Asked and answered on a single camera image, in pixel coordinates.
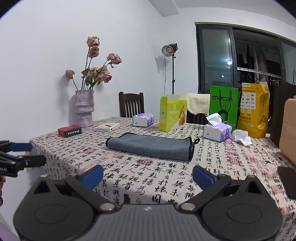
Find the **crumpled tissue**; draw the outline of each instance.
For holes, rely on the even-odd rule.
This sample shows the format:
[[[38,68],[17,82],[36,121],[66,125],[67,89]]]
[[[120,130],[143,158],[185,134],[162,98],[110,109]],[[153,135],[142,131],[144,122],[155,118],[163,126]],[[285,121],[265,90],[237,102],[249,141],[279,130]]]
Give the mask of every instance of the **crumpled tissue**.
[[[249,133],[243,130],[235,130],[231,134],[231,140],[235,142],[241,142],[244,146],[252,145],[251,137]]]

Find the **gray microfiber towel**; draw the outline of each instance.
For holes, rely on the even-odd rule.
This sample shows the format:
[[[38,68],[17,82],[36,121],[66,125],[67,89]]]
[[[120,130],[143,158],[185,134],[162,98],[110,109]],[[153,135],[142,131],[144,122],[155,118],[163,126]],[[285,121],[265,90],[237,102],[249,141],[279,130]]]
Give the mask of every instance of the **gray microfiber towel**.
[[[194,145],[198,144],[199,141],[199,138],[192,142],[191,137],[173,139],[143,136],[127,132],[120,137],[108,138],[106,146],[111,149],[144,156],[191,161],[194,153]]]

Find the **white box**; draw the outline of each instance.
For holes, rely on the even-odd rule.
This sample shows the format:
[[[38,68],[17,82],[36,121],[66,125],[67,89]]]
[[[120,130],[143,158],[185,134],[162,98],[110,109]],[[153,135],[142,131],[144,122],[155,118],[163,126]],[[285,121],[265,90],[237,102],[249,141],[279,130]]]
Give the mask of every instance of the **white box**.
[[[96,131],[111,132],[120,127],[120,123],[104,123],[102,125],[96,126],[94,129]]]

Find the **cream cloth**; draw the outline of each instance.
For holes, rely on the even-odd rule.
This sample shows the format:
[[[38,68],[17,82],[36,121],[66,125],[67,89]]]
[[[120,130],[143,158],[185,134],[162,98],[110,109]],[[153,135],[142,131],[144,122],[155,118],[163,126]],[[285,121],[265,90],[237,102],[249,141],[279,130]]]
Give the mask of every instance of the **cream cloth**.
[[[187,110],[193,114],[209,115],[210,109],[210,94],[185,94],[182,99],[187,100]]]

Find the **green shopping bag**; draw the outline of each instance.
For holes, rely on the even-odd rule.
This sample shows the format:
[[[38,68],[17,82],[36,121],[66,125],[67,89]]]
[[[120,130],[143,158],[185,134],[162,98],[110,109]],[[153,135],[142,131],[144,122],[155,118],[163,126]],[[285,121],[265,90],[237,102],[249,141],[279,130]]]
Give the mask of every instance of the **green shopping bag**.
[[[232,126],[232,131],[237,123],[238,94],[237,88],[212,85],[210,89],[209,115],[218,113],[222,122],[227,121]]]

